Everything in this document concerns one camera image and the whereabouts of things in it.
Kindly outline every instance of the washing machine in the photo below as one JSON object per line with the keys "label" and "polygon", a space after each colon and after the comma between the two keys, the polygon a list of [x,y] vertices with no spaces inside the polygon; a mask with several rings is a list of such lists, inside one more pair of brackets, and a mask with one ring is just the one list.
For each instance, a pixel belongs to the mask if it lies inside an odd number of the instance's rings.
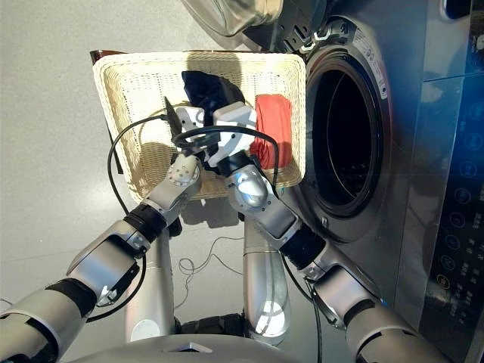
{"label": "washing machine", "polygon": [[208,3],[212,30],[307,64],[285,202],[450,360],[483,362],[484,2]]}

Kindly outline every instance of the control panel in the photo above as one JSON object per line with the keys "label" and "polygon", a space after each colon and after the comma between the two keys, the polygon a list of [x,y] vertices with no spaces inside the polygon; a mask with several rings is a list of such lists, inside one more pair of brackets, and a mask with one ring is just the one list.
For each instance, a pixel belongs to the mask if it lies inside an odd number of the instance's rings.
{"label": "control panel", "polygon": [[464,362],[484,306],[484,74],[463,79],[420,332]]}

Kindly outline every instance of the red towel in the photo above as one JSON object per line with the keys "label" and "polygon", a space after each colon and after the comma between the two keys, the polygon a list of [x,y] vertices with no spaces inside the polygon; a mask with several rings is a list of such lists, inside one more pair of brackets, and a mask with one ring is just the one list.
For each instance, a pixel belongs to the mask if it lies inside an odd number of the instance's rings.
{"label": "red towel", "polygon": [[[279,167],[284,168],[292,158],[290,115],[292,106],[283,95],[256,96],[257,131],[271,136],[279,146]],[[263,169],[273,169],[275,165],[272,144],[256,138],[250,145],[250,153],[259,158]]]}

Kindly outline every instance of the black garment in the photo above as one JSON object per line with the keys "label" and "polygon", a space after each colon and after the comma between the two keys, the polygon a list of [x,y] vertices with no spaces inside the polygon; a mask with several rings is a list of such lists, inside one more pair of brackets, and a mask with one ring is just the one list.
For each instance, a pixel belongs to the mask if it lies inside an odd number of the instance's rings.
{"label": "black garment", "polygon": [[237,101],[245,103],[240,89],[228,79],[198,70],[181,72],[181,77],[191,105],[205,110],[204,126],[213,125],[213,112],[219,108]]}

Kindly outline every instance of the white wicker basket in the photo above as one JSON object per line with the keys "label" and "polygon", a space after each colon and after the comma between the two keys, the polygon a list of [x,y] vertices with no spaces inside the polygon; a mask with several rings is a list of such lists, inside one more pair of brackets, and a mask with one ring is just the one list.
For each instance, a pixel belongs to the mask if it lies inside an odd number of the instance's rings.
{"label": "white wicker basket", "polygon": [[[302,59],[293,54],[189,51],[103,57],[93,71],[113,138],[130,123],[164,112],[164,96],[175,106],[188,103],[183,70],[225,77],[240,88],[252,107],[256,95],[280,94],[290,100],[293,160],[279,170],[278,187],[301,181],[306,167],[306,69]],[[165,178],[175,150],[168,123],[161,120],[135,127],[120,140],[116,152],[136,201]],[[271,180],[272,170],[265,170],[265,174]],[[226,195],[220,176],[203,171],[202,179],[197,199]]]}

